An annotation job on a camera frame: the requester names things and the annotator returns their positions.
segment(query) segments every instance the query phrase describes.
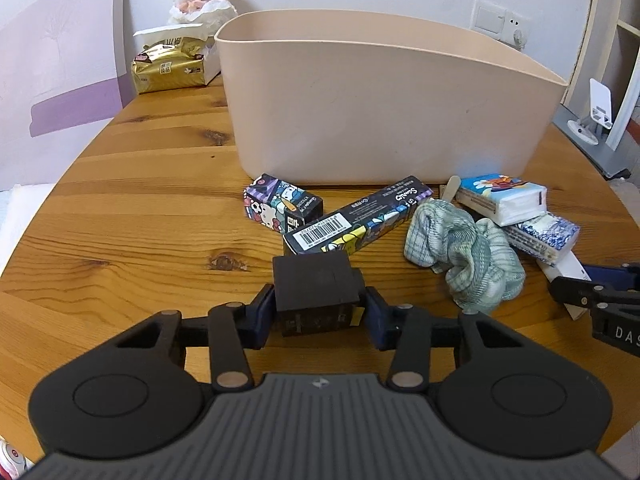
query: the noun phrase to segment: barcode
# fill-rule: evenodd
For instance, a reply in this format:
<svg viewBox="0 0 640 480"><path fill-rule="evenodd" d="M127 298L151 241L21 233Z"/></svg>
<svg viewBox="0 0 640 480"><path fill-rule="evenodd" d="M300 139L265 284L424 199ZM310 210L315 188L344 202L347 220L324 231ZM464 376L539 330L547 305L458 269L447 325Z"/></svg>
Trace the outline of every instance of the barcode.
<svg viewBox="0 0 640 480"><path fill-rule="evenodd" d="M293 237L300 244L302 250L306 251L349 227L351 227L351 224L342 216L342 213L336 213L335 215L329 216L329 218L325 218L302 229L299 233L295 233Z"/></svg>

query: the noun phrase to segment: white phone holder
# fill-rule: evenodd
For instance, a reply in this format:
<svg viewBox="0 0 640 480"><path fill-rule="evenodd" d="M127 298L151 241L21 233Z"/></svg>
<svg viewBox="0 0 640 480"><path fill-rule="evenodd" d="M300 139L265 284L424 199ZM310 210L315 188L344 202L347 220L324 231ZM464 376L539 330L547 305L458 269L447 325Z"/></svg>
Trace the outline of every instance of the white phone holder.
<svg viewBox="0 0 640 480"><path fill-rule="evenodd" d="M611 119L611 92L602 83L591 79L589 115L580 121L568 121L569 129L584 142L596 145L602 140L603 128L610 130L613 126Z"/></svg>

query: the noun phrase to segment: purple stripe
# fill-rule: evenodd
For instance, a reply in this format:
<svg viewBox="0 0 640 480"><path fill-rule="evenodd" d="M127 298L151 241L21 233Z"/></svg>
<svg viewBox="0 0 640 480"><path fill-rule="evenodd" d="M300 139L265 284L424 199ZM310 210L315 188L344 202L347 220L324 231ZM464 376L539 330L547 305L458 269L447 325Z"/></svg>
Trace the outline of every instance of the purple stripe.
<svg viewBox="0 0 640 480"><path fill-rule="evenodd" d="M119 79L82 86L34 104L29 127L31 137L115 117L123 104L120 85L124 81Z"/></svg>

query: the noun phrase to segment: round wooden table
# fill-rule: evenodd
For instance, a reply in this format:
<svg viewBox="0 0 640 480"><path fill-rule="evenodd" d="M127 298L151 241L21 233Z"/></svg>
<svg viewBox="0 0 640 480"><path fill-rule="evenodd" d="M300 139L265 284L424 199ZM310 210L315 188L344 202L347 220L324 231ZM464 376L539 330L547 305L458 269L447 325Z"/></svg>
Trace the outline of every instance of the round wooden table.
<svg viewBox="0 0 640 480"><path fill-rule="evenodd" d="M574 249L591 264L640 254L635 222L596 170L550 126L523 175L548 187L549 209L580 224ZM272 280L282 254L275 232L244 218L242 171L222 81L208 88L145 94L123 110L66 172L33 219L0 278L0 434L31 459L42 452L26 407L45 374L159 310L203 316L213 305L249 301ZM315 188L325 210L375 188ZM402 256L408 224L351 257L389 303L415 303L455 316L442 275ZM591 338L591 321L572 321L546 278L523 256L524 290L494 317L590 370L614 400L600 449L640 420L640 359ZM254 376L266 371L376 372L391 352L374 350L363 327L282 338L248 352ZM453 370L435 349L431 380ZM208 381L205 349L187 370Z"/></svg>

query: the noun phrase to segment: black circular motor housing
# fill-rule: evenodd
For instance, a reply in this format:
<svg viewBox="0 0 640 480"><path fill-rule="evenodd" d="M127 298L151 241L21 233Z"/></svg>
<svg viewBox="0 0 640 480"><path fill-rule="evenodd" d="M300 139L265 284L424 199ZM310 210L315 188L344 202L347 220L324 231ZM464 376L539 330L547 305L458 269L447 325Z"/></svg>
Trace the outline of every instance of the black circular motor housing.
<svg viewBox="0 0 640 480"><path fill-rule="evenodd" d="M198 382L152 349L95 349L42 380L29 418L45 452L117 459L159 449L200 415Z"/></svg>
<svg viewBox="0 0 640 480"><path fill-rule="evenodd" d="M482 348L444 379L436 402L469 443L530 459L595 450L612 412L596 377L533 342Z"/></svg>

